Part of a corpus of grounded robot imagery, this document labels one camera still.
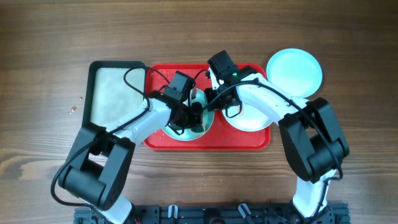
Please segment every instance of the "red tray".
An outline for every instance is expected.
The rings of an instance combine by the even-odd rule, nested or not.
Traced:
[[[257,64],[242,63],[239,68],[250,65],[266,77],[264,69]],[[170,81],[175,71],[183,72],[194,77],[200,70],[207,69],[208,64],[169,64],[162,63],[154,65],[152,68],[163,73]],[[146,93],[158,90],[166,84],[164,79],[152,71],[148,71],[146,78]],[[211,87],[210,79],[202,73],[197,78],[196,87],[204,90]],[[163,130],[158,130],[150,135],[144,144],[154,150],[165,151],[258,151],[264,149],[271,140],[271,131],[267,127],[260,131],[245,132],[232,127],[225,119],[221,111],[215,111],[215,117],[211,128],[202,137],[193,141],[178,141],[172,139]]]

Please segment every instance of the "wooden table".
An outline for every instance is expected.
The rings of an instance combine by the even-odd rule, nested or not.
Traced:
[[[398,2],[10,2],[0,5],[0,223],[71,223],[49,186],[80,128],[92,61],[204,63],[225,49],[266,66],[292,47],[320,62],[311,99],[333,105],[351,147],[328,198],[349,204],[352,223],[398,223]],[[260,152],[139,146],[123,192],[136,205],[288,202],[295,183],[272,125]]]

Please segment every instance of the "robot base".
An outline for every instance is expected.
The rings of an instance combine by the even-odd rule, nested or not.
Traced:
[[[89,208],[75,210],[74,224],[108,224]],[[305,224],[291,203],[265,205],[210,206],[210,207],[160,207],[157,205],[133,206],[128,224]],[[320,212],[316,224],[350,224],[348,205],[328,203]]]

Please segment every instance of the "light blue plate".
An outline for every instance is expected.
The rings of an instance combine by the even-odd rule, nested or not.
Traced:
[[[267,64],[267,79],[292,96],[308,97],[322,83],[318,61],[300,49],[284,49],[274,54]]]

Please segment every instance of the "white plate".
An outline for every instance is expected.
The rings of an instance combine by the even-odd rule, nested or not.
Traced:
[[[318,61],[300,49],[285,49],[274,54],[267,64],[270,83],[292,96],[308,97],[322,83],[322,70]]]
[[[239,106],[228,109],[228,116],[234,116],[239,112]],[[243,103],[242,112],[234,118],[227,118],[225,110],[223,115],[227,122],[234,128],[242,131],[259,131],[268,127],[272,121],[253,106]]]

